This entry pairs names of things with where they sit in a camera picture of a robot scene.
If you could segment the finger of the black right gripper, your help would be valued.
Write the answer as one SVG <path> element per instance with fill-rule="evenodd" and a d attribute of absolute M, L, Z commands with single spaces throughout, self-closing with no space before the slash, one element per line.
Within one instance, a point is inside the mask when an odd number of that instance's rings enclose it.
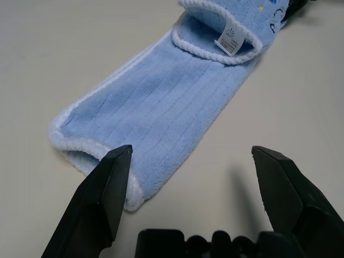
<path fill-rule="evenodd" d="M 298 11 L 303 8 L 309 0 L 290 0 L 289 11 Z"/>

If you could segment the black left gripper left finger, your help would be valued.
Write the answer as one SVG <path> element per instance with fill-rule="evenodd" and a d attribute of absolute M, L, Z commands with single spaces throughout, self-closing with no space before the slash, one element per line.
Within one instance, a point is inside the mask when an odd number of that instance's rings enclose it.
<path fill-rule="evenodd" d="M 99 257 L 116 239 L 132 146 L 109 151 L 78 186 L 42 256 Z"/>

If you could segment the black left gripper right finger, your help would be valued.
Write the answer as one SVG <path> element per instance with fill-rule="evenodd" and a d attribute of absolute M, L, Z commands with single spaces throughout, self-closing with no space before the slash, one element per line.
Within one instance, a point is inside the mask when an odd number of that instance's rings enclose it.
<path fill-rule="evenodd" d="M 260 194 L 275 232 L 291 233 L 306 257 L 343 257 L 343 220 L 282 153 L 253 146 Z"/>

